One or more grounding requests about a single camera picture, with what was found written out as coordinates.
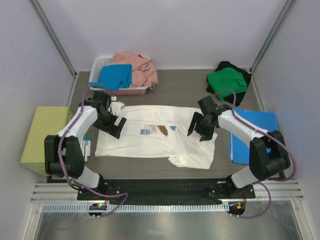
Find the white printed t-shirt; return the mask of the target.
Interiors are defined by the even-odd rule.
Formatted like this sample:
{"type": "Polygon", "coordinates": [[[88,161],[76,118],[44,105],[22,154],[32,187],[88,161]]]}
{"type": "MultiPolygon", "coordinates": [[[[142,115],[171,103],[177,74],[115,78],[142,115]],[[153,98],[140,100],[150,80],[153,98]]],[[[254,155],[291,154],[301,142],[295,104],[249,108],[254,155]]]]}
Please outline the white printed t-shirt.
{"type": "Polygon", "coordinates": [[[99,131],[96,157],[167,158],[179,168],[209,169],[214,160],[214,133],[209,141],[188,129],[195,112],[194,107],[166,105],[126,106],[118,112],[126,118],[120,138],[99,131]]]}

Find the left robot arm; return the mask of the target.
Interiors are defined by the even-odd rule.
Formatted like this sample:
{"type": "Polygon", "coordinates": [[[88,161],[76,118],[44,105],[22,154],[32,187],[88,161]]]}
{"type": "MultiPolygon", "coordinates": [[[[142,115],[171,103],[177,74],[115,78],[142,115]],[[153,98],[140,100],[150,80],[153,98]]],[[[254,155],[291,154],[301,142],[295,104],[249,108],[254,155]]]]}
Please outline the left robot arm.
{"type": "Polygon", "coordinates": [[[116,101],[105,92],[95,92],[93,97],[82,99],[68,124],[57,134],[44,139],[44,166],[50,176],[65,178],[69,184],[89,188],[95,200],[106,195],[106,187],[100,184],[102,177],[85,166],[82,141],[90,127],[95,127],[117,140],[126,123],[119,118],[125,104],[116,101]]]}

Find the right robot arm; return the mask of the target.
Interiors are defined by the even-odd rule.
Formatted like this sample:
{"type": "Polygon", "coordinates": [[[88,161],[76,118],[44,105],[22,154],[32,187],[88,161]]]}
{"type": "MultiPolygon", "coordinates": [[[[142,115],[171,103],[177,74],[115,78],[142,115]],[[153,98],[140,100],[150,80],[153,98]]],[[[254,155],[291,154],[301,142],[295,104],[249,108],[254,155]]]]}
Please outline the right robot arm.
{"type": "Polygon", "coordinates": [[[237,136],[249,147],[249,164],[228,176],[226,194],[237,198],[244,187],[264,181],[291,166],[283,135],[278,131],[267,131],[236,114],[230,106],[217,105],[211,96],[199,100],[200,112],[195,112],[187,134],[196,132],[200,141],[213,138],[214,129],[222,128],[237,136]]]}

